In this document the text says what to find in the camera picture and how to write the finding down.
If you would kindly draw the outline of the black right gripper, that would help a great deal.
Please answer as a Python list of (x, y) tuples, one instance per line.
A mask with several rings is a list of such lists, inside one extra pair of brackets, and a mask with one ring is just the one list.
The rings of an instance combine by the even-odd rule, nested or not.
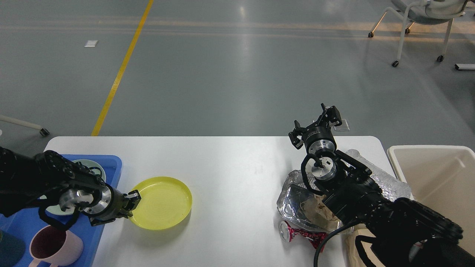
[(295, 127), (289, 132), (289, 138), (297, 150), (301, 149), (303, 145), (308, 154), (317, 154), (321, 150), (331, 152), (337, 150), (331, 127), (343, 124), (340, 112), (334, 105), (327, 107), (321, 103), (321, 107), (322, 114), (316, 121), (316, 127), (306, 129), (297, 120), (294, 120)]

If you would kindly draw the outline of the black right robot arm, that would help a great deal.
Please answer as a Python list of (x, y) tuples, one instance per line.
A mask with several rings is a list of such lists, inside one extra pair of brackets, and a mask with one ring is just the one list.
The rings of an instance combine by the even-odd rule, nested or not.
[(305, 147), (301, 163), (307, 191), (323, 196), (323, 204), (343, 223), (317, 247), (314, 266), (322, 247), (344, 230), (364, 224), (373, 237), (358, 235), (355, 247), (367, 267), (363, 243), (369, 243), (386, 267), (473, 267), (474, 256), (459, 246), (462, 228), (433, 209), (405, 197), (390, 201), (371, 178), (365, 164), (337, 149), (331, 132), (342, 125), (339, 110), (322, 106), (322, 114), (307, 127), (295, 121), (288, 136), (296, 149)]

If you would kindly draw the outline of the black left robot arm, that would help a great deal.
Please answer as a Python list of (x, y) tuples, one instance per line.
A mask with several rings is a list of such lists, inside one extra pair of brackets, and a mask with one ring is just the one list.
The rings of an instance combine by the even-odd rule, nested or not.
[(38, 208), (41, 220), (66, 231), (80, 214), (91, 226), (130, 218), (140, 201), (138, 190), (121, 193), (89, 168), (48, 150), (34, 157), (0, 149), (1, 214)]

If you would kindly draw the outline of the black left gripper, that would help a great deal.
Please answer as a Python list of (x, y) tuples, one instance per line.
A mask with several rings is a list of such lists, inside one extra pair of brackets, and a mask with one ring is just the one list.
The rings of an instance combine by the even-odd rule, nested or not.
[(82, 212), (88, 216), (92, 227), (112, 223), (119, 218), (129, 218), (133, 216), (141, 201), (140, 192), (137, 189), (128, 194), (123, 194), (110, 185), (106, 185), (101, 191), (101, 196), (97, 204), (85, 208)]

